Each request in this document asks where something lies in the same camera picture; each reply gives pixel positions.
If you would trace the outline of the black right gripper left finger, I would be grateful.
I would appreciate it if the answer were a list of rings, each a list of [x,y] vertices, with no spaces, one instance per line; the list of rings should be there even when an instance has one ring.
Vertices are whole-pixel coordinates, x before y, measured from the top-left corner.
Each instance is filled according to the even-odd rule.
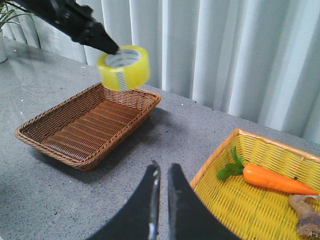
[[[89,240],[155,240],[160,206],[160,166],[153,161],[122,208]]]

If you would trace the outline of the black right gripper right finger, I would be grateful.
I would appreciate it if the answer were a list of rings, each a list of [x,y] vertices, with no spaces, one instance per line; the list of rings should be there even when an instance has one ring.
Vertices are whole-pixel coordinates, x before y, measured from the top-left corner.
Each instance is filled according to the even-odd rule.
[[[239,239],[209,212],[178,163],[168,170],[168,222],[170,240]]]

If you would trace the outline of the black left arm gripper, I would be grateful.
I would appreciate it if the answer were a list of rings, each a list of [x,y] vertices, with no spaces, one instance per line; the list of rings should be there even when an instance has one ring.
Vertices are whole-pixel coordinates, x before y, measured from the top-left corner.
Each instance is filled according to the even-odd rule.
[[[119,50],[101,23],[93,17],[93,9],[74,0],[17,0],[17,4],[68,35],[73,42],[107,54]]]

